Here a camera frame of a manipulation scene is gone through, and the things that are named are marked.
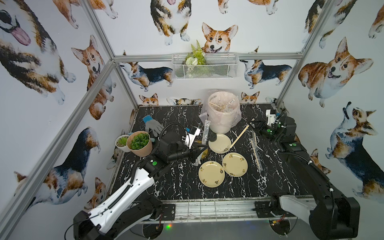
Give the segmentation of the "chopsticks pack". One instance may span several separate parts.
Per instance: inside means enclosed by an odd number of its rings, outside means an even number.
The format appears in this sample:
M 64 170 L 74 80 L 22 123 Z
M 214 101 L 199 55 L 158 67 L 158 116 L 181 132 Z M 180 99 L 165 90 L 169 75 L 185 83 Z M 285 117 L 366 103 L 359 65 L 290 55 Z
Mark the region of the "chopsticks pack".
M 255 156 L 256 165 L 258 167 L 258 170 L 261 172 L 263 171 L 263 168 L 261 166 L 260 157 L 258 155 L 257 136 L 255 132 L 252 132 L 252 137 L 250 138 L 250 142 L 251 142 L 253 153 Z
M 203 137 L 202 137 L 202 142 L 201 144 L 206 145 L 208 143 L 208 138 L 209 138 L 209 130 L 210 130 L 210 124 L 211 122 L 209 120 L 205 121 L 204 124 L 204 131 L 203 131 Z M 193 163 L 194 166 L 198 166 L 201 164 L 201 157 L 199 156 L 195 162 Z

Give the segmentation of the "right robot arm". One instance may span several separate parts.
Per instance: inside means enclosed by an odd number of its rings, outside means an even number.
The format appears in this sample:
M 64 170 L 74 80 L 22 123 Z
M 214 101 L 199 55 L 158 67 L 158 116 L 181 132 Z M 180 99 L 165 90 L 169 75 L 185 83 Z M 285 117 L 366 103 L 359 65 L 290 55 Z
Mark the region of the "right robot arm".
M 276 194 L 271 199 L 272 208 L 291 213 L 306 222 L 319 240 L 357 237 L 359 203 L 338 190 L 315 165 L 301 143 L 295 140 L 295 120 L 281 113 L 270 125 L 267 121 L 250 121 L 248 125 L 256 135 L 274 144 L 277 154 L 294 168 L 314 198 L 312 203 L 308 203 L 293 195 Z

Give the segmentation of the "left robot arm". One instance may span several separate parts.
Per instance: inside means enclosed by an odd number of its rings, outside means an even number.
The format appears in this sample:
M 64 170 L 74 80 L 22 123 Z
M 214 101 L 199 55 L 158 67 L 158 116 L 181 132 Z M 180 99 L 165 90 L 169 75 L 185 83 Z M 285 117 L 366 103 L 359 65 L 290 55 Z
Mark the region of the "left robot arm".
M 70 226 L 75 240 L 116 240 L 133 226 L 145 220 L 159 220 L 163 203 L 149 196 L 134 205 L 148 188 L 183 161 L 195 161 L 208 147 L 194 140 L 201 130 L 194 126 L 181 127 L 173 132 L 168 124 L 159 135 L 151 153 L 132 167 L 131 176 L 117 191 L 90 212 L 80 211 Z

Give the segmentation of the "dark yellow patterned plate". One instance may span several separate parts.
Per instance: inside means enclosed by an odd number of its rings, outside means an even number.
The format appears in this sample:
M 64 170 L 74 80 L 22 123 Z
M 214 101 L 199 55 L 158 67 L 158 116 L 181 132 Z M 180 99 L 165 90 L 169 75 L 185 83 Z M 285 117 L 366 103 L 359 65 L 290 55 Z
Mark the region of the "dark yellow patterned plate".
M 201 160 L 203 160 L 203 159 L 205 159 L 205 158 L 207 157 L 207 155 L 209 154 L 209 151 L 210 151 L 209 147 L 207 147 L 207 148 L 203 151 L 203 153 L 200 155 Z

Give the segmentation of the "cream plate back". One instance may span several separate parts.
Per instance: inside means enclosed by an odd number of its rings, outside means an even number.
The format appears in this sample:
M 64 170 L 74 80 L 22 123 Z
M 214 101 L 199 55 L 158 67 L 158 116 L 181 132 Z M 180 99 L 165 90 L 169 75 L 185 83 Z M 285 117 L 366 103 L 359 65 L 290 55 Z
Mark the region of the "cream plate back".
M 209 148 L 217 153 L 224 154 L 229 151 L 230 146 L 232 145 L 231 139 L 224 134 L 217 134 L 215 141 L 208 141 Z

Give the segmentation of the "cream plate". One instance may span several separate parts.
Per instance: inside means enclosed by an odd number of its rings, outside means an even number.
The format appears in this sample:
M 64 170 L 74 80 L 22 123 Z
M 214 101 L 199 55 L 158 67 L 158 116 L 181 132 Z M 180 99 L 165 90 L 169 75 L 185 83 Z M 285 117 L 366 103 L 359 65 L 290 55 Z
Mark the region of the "cream plate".
M 217 153 L 224 154 L 229 151 L 230 146 L 232 145 L 231 139 L 224 134 L 217 134 L 215 141 L 208 141 L 209 148 Z
M 216 188 L 225 180 L 224 168 L 214 161 L 205 162 L 199 168 L 199 179 L 206 187 Z
M 248 162 L 238 153 L 228 153 L 222 161 L 224 170 L 232 177 L 242 177 L 248 170 Z

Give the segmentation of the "cream plate front left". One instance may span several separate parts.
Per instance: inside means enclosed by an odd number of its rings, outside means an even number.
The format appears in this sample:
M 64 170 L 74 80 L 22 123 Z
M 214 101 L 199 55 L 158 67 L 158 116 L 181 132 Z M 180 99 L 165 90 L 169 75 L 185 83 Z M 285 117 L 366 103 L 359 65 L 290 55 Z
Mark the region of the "cream plate front left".
M 225 180 L 224 168 L 214 161 L 205 162 L 199 168 L 199 179 L 206 187 L 216 188 Z

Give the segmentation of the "cream plate front right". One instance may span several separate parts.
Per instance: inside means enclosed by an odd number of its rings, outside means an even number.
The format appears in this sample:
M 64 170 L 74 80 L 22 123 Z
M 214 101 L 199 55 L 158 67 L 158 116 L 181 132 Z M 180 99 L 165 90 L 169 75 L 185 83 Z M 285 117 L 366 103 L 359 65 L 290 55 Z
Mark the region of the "cream plate front right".
M 248 170 L 248 162 L 238 153 L 228 153 L 222 161 L 224 170 L 232 177 L 242 177 Z

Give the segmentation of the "grey blue work glove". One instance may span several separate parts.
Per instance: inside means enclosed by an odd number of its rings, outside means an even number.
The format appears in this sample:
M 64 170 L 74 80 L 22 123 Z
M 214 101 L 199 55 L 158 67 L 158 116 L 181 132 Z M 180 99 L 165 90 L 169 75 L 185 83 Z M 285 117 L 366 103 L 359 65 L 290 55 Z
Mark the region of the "grey blue work glove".
M 145 116 L 143 122 L 145 123 L 145 131 L 147 133 L 152 132 L 155 138 L 157 138 L 164 129 L 164 126 L 157 120 L 154 120 L 150 115 Z

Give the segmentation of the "clear plastic bin liner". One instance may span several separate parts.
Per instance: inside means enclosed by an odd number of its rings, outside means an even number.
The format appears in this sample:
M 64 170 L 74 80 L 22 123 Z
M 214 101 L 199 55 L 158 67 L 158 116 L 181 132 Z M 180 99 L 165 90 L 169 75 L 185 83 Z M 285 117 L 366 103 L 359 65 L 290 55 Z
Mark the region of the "clear plastic bin liner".
M 213 94 L 214 92 L 219 92 L 219 91 L 224 91 L 224 90 L 210 90 L 208 91 L 208 95 L 206 97 L 203 98 L 203 104 L 202 104 L 202 110 L 201 110 L 201 115 L 203 116 L 206 116 L 207 117 L 207 120 L 209 120 L 209 117 L 208 117 L 208 114 L 207 114 L 207 102 L 208 102 L 208 98 L 211 94 Z

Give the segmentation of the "pink trash bin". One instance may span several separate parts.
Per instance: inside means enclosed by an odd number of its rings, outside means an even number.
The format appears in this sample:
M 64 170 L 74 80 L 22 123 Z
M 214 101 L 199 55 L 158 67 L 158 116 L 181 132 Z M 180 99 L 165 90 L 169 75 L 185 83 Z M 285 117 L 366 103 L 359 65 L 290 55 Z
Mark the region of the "pink trash bin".
M 214 92 L 208 98 L 207 114 L 210 129 L 216 134 L 226 134 L 242 119 L 239 98 L 230 92 Z

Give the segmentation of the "brown pot green plant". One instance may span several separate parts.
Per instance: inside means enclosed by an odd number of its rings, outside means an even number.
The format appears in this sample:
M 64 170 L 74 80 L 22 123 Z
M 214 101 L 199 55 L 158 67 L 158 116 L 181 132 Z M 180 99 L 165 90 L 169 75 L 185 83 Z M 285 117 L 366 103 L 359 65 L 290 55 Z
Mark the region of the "brown pot green plant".
M 127 139 L 127 147 L 136 156 L 147 157 L 153 150 L 150 134 L 145 131 L 132 133 Z

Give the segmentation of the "white pot green plant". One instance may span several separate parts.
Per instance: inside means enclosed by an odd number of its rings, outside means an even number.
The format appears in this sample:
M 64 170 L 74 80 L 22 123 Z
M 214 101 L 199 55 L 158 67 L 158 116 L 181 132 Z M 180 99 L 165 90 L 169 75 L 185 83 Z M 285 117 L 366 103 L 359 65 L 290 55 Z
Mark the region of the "white pot green plant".
M 131 151 L 127 145 L 128 138 L 129 135 L 121 135 L 115 141 L 116 147 L 125 153 L 129 153 Z

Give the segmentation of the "artificial fern with flower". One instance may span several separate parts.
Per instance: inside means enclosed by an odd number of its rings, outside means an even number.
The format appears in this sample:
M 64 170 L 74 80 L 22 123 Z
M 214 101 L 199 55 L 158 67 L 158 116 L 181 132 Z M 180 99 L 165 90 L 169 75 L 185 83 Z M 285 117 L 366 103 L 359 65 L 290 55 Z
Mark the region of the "artificial fern with flower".
M 191 44 L 192 52 L 189 53 L 185 59 L 184 65 L 186 65 L 188 77 L 202 76 L 206 70 L 205 65 L 207 61 L 205 59 L 205 53 L 199 43 L 196 41 L 196 46 Z

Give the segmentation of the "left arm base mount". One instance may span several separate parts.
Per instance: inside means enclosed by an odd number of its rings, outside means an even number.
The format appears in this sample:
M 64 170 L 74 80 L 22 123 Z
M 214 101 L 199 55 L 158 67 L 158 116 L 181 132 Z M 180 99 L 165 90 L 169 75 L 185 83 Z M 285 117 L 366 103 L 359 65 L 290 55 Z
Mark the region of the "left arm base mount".
M 159 222 L 159 221 L 173 221 L 176 215 L 175 204 L 164 204 L 159 209 L 156 209 L 153 214 L 144 222 Z

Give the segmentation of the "aluminium front rail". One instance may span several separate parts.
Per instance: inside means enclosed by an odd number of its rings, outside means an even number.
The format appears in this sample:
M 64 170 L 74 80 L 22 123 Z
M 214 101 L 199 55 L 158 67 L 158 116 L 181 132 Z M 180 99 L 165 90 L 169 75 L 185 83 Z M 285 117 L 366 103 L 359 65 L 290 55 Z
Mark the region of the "aluminium front rail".
M 139 224 L 148 219 L 156 209 L 164 204 L 175 204 L 176 215 L 173 221 L 147 223 L 197 223 L 197 222 L 228 222 L 262 220 L 253 211 L 255 201 L 270 201 L 273 208 L 284 210 L 308 220 L 309 211 L 316 207 L 315 199 L 311 196 L 284 195 L 284 206 L 273 203 L 273 198 L 234 198 L 234 199 L 205 199 L 205 200 L 172 200 L 162 202 L 155 196 L 147 200 L 136 201 L 134 197 L 110 197 L 98 207 L 89 211 L 94 225 L 100 225 L 108 231 L 113 224 L 124 219 L 133 219 Z

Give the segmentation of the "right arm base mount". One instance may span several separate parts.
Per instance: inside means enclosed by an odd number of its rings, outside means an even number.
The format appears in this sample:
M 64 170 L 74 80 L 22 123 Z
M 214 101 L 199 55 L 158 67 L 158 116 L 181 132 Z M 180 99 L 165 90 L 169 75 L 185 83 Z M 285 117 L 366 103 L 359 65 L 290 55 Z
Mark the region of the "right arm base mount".
M 286 218 L 296 217 L 292 213 L 284 210 L 273 208 L 270 201 L 255 201 L 253 211 L 256 212 L 258 218 Z

